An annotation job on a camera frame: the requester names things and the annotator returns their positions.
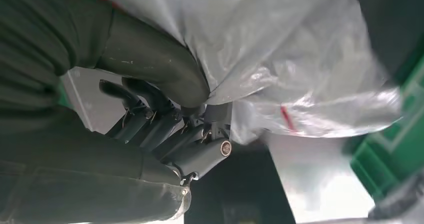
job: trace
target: black surface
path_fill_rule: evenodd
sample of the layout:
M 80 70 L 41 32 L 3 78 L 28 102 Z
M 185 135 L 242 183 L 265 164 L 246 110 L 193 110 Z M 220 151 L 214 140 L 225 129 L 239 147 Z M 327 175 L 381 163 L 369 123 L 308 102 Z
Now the black surface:
M 185 224 L 295 224 L 269 152 L 233 153 L 191 185 Z

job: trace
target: dark green sleeve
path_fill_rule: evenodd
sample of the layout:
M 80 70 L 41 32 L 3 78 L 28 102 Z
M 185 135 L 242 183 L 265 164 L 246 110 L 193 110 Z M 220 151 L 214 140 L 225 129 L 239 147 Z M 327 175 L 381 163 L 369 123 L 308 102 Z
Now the dark green sleeve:
M 157 220 L 181 206 L 170 169 L 58 105 L 60 76 L 95 67 L 113 15 L 100 0 L 0 0 L 0 223 Z
M 99 0 L 0 0 L 0 133 L 54 125 L 59 77 L 94 67 L 113 8 Z

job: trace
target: green plastic crate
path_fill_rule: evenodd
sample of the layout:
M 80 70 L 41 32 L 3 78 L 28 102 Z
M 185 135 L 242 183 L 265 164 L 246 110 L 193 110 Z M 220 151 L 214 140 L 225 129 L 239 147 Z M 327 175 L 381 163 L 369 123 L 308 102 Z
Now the green plastic crate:
M 367 135 L 350 163 L 375 200 L 424 167 L 424 56 L 401 91 L 403 118 Z

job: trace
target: red mark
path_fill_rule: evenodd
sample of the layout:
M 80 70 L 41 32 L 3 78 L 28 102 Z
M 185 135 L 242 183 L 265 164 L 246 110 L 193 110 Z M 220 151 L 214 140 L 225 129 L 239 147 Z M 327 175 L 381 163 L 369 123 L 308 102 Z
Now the red mark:
M 294 124 L 293 124 L 292 118 L 291 118 L 291 117 L 290 117 L 290 115 L 289 115 L 289 112 L 287 112 L 286 107 L 281 106 L 280 110 L 281 110 L 281 114 L 282 114 L 282 116 L 284 117 L 285 121 L 287 122 L 288 129 L 289 129 L 291 132 L 296 133 L 296 132 L 297 132 L 297 131 L 296 131 L 296 128 L 295 128 L 295 126 L 294 126 Z

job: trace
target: clear plastic bag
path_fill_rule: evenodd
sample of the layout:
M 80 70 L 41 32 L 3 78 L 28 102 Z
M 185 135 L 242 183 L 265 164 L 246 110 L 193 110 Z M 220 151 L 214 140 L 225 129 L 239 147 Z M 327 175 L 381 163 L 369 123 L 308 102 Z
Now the clear plastic bag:
M 112 0 L 173 35 L 201 63 L 207 104 L 233 102 L 231 138 L 375 132 L 399 89 L 369 45 L 357 0 Z

